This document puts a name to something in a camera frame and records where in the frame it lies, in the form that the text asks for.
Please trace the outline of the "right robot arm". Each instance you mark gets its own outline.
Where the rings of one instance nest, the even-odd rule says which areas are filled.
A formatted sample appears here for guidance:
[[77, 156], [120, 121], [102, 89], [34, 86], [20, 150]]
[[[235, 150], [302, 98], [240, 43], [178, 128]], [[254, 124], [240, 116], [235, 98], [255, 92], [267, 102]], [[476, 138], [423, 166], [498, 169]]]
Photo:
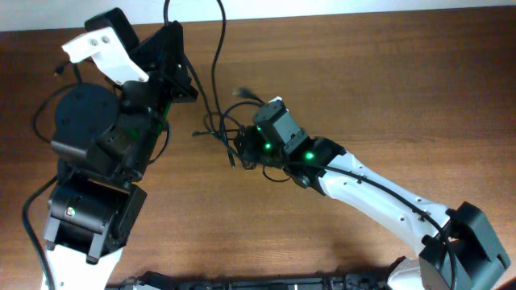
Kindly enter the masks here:
[[359, 210], [401, 239], [416, 259], [389, 274], [390, 289], [491, 289], [511, 261], [485, 213], [458, 209], [395, 184], [338, 143], [311, 138], [280, 98], [260, 103], [234, 141], [238, 157], [280, 168], [298, 186]]

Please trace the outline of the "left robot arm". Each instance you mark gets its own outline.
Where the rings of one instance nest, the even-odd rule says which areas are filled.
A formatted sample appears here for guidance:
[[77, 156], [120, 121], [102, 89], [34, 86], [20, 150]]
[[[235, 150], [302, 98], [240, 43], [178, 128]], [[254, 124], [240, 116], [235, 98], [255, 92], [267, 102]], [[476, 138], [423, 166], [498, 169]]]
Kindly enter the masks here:
[[171, 131], [169, 108], [198, 91], [178, 22], [144, 41], [128, 24], [108, 24], [63, 49], [73, 64], [92, 60], [114, 88], [80, 82], [56, 107], [42, 286], [103, 289], [146, 199], [139, 182], [160, 156], [157, 140]]

